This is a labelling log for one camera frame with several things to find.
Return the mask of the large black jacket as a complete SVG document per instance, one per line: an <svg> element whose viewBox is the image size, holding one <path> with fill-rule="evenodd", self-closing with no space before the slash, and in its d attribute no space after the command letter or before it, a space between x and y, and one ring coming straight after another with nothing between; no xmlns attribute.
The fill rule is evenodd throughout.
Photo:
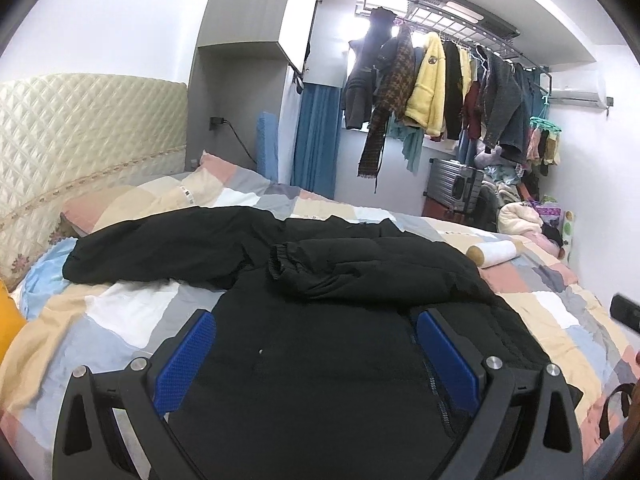
<svg viewBox="0 0 640 480"><path fill-rule="evenodd" d="M390 221L192 207L82 238L63 274L220 290L213 347L165 416L202 479L436 479L469 419L426 369L428 309L482 356L552 363L469 258Z"/></svg>

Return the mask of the patchwork checkered quilt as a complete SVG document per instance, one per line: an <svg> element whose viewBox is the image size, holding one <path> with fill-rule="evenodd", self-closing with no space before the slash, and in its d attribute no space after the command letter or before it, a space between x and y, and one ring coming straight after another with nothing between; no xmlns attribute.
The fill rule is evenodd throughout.
<svg viewBox="0 0 640 480"><path fill-rule="evenodd" d="M352 223L390 219L399 229L459 250L492 240L491 233L470 226L337 203L272 182L256 205L245 207L268 210L279 219L338 217ZM62 218L62 210L61 226L55 244L81 236ZM639 375L634 360L638 337L617 324L569 268L533 242L525 242L515 259L485 269L482 275L582 393L575 414L582 450L585 456L593 455L601 445L601 415L608 414L612 425L622 420L611 393ZM18 310L24 278L14 288L6 286ZM47 301L34 320L25 318L1 361L1 429L27 471L36 479L50 477L55 426L75 366L87 364L106 372L136 356L148 356L195 310L213 307L218 298L218 292L175 281L68 285Z"/></svg>

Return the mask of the yellow cushion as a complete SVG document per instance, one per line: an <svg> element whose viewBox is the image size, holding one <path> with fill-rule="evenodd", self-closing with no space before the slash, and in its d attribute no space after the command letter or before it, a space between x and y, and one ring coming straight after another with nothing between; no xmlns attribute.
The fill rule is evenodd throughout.
<svg viewBox="0 0 640 480"><path fill-rule="evenodd" d="M16 306L6 285L0 283L0 361L3 360L26 320Z"/></svg>

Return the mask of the red cabinet under suitcase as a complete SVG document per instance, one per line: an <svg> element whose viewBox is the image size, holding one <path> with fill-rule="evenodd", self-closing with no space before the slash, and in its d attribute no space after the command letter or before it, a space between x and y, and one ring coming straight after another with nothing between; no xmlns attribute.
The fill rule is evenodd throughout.
<svg viewBox="0 0 640 480"><path fill-rule="evenodd" d="M445 205L440 204L437 200L432 200L427 197L424 200L422 216L438 220L447 220L450 218L450 210Z"/></svg>

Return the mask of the silver ribbed suitcase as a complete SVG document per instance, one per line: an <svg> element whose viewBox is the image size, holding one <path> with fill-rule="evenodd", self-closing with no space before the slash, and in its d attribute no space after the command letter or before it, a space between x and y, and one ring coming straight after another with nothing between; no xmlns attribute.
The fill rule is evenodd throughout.
<svg viewBox="0 0 640 480"><path fill-rule="evenodd" d="M424 198L437 200L450 210L445 221L469 224L485 174L454 159L431 158Z"/></svg>

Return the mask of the patchwork pillow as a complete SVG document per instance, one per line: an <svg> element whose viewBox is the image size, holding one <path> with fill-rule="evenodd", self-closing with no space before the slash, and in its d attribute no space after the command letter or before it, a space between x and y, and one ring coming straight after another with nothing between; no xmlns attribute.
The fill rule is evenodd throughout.
<svg viewBox="0 0 640 480"><path fill-rule="evenodd" d="M192 172L72 198L62 206L62 218L77 234L87 235L117 222L194 206L254 206L270 184L253 170L203 153L200 166Z"/></svg>

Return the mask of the cream quilted headboard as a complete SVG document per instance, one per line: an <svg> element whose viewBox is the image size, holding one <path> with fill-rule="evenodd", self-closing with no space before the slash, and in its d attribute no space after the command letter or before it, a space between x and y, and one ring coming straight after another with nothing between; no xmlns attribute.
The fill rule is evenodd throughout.
<svg viewBox="0 0 640 480"><path fill-rule="evenodd" d="M183 168L185 84L58 74L1 87L1 279L14 288L61 237L76 196Z"/></svg>

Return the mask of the green sock hanger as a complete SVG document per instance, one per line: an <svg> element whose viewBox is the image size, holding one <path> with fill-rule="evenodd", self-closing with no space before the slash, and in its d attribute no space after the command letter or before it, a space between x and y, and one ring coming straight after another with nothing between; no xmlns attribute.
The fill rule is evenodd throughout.
<svg viewBox="0 0 640 480"><path fill-rule="evenodd" d="M553 133L561 133L562 128L555 125L549 118L550 94L545 93L542 96L542 107L537 115L529 118L529 125L540 130L546 130Z"/></svg>

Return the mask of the teal hanging cloth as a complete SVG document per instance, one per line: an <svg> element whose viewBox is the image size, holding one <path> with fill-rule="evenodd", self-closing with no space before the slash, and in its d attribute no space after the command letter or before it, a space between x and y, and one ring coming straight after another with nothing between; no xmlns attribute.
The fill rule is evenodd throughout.
<svg viewBox="0 0 640 480"><path fill-rule="evenodd" d="M392 115L387 124L386 136L402 144L401 154L406 161L406 167L412 174L417 174L423 150L423 130L407 126Z"/></svg>

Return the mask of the yellow fleece jacket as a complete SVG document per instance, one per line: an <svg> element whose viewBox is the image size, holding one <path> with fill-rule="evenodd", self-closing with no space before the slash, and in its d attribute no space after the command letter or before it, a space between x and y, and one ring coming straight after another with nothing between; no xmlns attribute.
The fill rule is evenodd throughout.
<svg viewBox="0 0 640 480"><path fill-rule="evenodd" d="M407 102L405 118L422 128L427 136L440 136L444 122L445 92L444 45L436 32L430 32L413 92Z"/></svg>

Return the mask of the black hanging garment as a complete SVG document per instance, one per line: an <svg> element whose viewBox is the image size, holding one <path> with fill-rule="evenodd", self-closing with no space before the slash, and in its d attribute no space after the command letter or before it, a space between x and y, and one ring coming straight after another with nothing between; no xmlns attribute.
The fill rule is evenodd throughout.
<svg viewBox="0 0 640 480"><path fill-rule="evenodd" d="M445 105L444 119L447 130L447 138L458 140L461 131L462 109L462 71L460 64L460 52L452 42L444 42L446 60Z"/></svg>

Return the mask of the white air conditioner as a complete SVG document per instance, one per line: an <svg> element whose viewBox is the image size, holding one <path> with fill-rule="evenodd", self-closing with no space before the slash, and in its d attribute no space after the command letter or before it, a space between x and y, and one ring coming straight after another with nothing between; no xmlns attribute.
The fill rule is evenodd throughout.
<svg viewBox="0 0 640 480"><path fill-rule="evenodd" d="M549 102L554 105L608 110L614 105L605 92L603 79L595 70L562 70L551 74Z"/></svg>

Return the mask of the brown plaid scarf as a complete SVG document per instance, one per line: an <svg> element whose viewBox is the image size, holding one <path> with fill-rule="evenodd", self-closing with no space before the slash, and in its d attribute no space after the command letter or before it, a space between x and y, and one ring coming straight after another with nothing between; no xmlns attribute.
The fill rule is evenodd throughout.
<svg viewBox="0 0 640 480"><path fill-rule="evenodd" d="M411 29L407 24L399 27L397 48L390 71L383 78L369 124L366 143L358 164L358 176L376 179L385 143L390 116L401 117L414 85L414 53Z"/></svg>

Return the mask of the grey overhead cabinet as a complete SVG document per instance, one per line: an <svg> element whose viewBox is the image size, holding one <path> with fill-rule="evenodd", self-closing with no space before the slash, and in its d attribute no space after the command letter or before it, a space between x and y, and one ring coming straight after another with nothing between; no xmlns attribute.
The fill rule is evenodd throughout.
<svg viewBox="0 0 640 480"><path fill-rule="evenodd" d="M304 69L317 0L208 0L200 48L232 58L272 58Z"/></svg>

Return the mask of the metal ceiling drying rack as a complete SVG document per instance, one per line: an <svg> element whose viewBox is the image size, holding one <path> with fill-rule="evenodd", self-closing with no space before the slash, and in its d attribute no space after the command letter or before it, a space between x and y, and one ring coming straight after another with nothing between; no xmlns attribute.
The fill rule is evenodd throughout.
<svg viewBox="0 0 640 480"><path fill-rule="evenodd" d="M422 32L438 32L442 38L468 49L477 46L518 63L539 75L538 87L548 96L552 76L547 66L534 63L514 46L520 32L496 14L466 0L361 0L355 14L370 18L378 8L396 15L398 23L407 23Z"/></svg>

